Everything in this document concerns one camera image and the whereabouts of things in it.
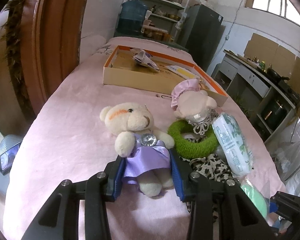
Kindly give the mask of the cream teddy bear purple dress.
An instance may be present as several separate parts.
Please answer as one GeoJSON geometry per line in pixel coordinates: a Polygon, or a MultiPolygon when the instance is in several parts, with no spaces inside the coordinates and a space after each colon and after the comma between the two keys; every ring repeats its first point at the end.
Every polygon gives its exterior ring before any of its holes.
{"type": "Polygon", "coordinates": [[[100,120],[116,136],[114,148],[126,160],[123,181],[135,184],[149,198],[173,187],[169,150],[174,139],[154,126],[151,112],[135,102],[107,106],[100,120]]]}

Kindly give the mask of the green white tissue pack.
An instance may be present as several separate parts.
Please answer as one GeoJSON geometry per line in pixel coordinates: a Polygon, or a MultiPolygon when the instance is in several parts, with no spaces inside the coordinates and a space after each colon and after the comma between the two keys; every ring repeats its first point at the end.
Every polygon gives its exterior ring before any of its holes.
{"type": "Polygon", "coordinates": [[[213,121],[212,128],[233,175],[249,174],[253,169],[253,154],[236,119],[223,112],[213,121]]]}

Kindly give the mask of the white yellow snack packet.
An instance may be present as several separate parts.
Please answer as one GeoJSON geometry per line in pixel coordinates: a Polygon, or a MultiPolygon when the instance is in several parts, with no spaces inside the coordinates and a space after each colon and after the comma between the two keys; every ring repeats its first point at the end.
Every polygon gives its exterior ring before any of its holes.
{"type": "Polygon", "coordinates": [[[191,71],[183,68],[183,67],[179,67],[176,65],[169,65],[166,66],[166,68],[173,72],[174,74],[177,74],[178,76],[186,79],[186,80],[190,80],[190,79],[197,79],[197,80],[202,80],[202,78],[194,73],[192,73],[191,71]]]}

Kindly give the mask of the purple white plastic packet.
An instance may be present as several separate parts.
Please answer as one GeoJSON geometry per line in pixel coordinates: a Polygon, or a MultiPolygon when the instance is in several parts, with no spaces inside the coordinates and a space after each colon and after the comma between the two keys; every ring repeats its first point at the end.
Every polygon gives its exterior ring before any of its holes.
{"type": "Polygon", "coordinates": [[[151,68],[152,70],[159,72],[160,68],[157,66],[157,64],[151,59],[152,55],[150,55],[148,52],[146,52],[143,49],[140,48],[130,48],[130,52],[133,53],[133,60],[147,68],[151,68]]]}

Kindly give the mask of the mint green sponge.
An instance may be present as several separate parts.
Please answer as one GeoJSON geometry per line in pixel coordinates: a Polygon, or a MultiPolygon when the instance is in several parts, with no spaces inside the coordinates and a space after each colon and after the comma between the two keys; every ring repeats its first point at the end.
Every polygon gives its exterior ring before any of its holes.
{"type": "Polygon", "coordinates": [[[244,177],[241,180],[240,184],[240,188],[251,200],[251,202],[262,215],[262,217],[266,219],[269,214],[270,200],[268,198],[265,198],[263,194],[260,191],[258,191],[257,187],[247,177],[244,177]]]}

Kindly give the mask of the leopard print cloth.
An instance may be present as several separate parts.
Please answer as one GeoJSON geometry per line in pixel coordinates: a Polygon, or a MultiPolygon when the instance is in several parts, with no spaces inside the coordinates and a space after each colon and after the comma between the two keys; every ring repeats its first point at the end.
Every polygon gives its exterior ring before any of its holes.
{"type": "Polygon", "coordinates": [[[179,158],[188,163],[194,172],[202,174],[209,180],[224,183],[228,179],[233,179],[230,167],[217,154],[191,160],[183,157],[179,158]]]}

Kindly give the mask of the pink bed sheet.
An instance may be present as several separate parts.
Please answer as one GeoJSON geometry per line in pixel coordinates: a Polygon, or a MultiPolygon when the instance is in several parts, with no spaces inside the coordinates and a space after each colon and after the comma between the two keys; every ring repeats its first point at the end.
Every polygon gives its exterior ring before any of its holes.
{"type": "MultiPolygon", "coordinates": [[[[137,102],[166,131],[175,118],[169,99],[128,87],[105,86],[103,67],[118,45],[145,48],[187,62],[191,55],[138,38],[116,37],[76,67],[50,96],[26,133],[10,172],[3,215],[7,239],[21,239],[61,181],[84,181],[116,159],[115,137],[100,120],[106,106],[137,102]]],[[[174,190],[151,199],[125,185],[107,206],[113,239],[185,239],[190,215],[174,190]]]]}

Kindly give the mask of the plush doll pink bonnet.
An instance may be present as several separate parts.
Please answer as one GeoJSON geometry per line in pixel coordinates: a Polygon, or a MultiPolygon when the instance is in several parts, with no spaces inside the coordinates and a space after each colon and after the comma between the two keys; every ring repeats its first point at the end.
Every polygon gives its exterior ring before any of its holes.
{"type": "Polygon", "coordinates": [[[191,125],[196,135],[203,137],[218,117],[217,102],[201,89],[197,79],[178,83],[171,92],[171,98],[175,117],[191,125]]]}

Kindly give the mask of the orange rimmed cardboard box tray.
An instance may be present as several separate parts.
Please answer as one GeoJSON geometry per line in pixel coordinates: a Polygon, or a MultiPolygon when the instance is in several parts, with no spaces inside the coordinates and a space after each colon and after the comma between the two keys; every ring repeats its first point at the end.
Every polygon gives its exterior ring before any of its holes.
{"type": "Polygon", "coordinates": [[[214,98],[219,107],[223,106],[228,96],[219,85],[196,64],[172,57],[163,53],[146,50],[152,55],[152,60],[160,68],[159,72],[143,67],[133,60],[133,53],[128,46],[117,46],[103,67],[103,83],[156,92],[170,95],[174,87],[185,79],[169,71],[166,66],[183,67],[200,76],[201,89],[214,98]]]}

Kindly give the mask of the smartphone with lit screen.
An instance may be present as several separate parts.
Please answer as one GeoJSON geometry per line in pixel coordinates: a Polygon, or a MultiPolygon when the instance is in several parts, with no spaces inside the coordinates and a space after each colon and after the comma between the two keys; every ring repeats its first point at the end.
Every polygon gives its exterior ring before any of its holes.
{"type": "Polygon", "coordinates": [[[20,145],[21,142],[15,144],[13,147],[9,148],[0,155],[0,173],[3,176],[7,175],[10,172],[15,156],[19,151],[20,145]]]}

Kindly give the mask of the light blue stool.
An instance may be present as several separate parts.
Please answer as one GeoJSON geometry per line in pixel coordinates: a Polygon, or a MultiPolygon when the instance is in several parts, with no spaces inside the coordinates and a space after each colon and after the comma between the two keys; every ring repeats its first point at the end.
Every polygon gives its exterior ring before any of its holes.
{"type": "Polygon", "coordinates": [[[0,142],[0,194],[6,196],[10,182],[10,170],[23,138],[7,135],[0,142]]]}

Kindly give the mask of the dark green low table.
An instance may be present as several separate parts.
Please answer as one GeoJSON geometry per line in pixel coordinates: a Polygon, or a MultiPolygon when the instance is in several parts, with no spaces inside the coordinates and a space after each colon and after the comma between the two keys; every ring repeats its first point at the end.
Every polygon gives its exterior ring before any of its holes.
{"type": "Polygon", "coordinates": [[[133,37],[133,38],[139,38],[139,39],[143,39],[143,40],[149,40],[149,41],[154,41],[154,42],[159,42],[160,44],[164,44],[167,45],[169,47],[175,48],[175,49],[179,49],[179,50],[183,50],[185,52],[189,52],[188,49],[182,47],[181,45],[175,43],[175,42],[167,42],[167,41],[159,41],[159,40],[154,40],[152,38],[149,37],[144,37],[142,35],[129,35],[129,34],[122,34],[119,33],[117,31],[114,32],[114,36],[113,37],[133,37]]]}

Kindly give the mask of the dark grey refrigerator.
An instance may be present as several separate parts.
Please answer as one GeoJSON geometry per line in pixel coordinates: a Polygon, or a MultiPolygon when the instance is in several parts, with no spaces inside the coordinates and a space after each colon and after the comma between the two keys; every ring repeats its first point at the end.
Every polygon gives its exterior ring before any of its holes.
{"type": "Polygon", "coordinates": [[[205,5],[187,11],[177,43],[186,48],[193,61],[207,71],[222,35],[223,16],[205,5]]]}

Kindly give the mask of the blue water jug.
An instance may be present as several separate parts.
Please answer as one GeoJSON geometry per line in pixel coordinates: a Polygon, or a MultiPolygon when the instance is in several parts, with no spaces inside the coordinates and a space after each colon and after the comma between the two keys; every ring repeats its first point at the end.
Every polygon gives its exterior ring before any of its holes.
{"type": "Polygon", "coordinates": [[[126,1],[122,4],[116,31],[121,34],[139,35],[148,10],[141,0],[126,1]]]}

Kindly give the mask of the brown wooden door frame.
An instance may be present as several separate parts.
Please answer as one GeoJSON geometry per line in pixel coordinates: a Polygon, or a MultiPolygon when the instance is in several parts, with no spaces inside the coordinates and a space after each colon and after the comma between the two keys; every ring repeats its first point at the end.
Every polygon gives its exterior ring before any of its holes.
{"type": "Polygon", "coordinates": [[[27,0],[20,25],[21,65],[29,100],[38,114],[79,64],[87,0],[27,0]]]}

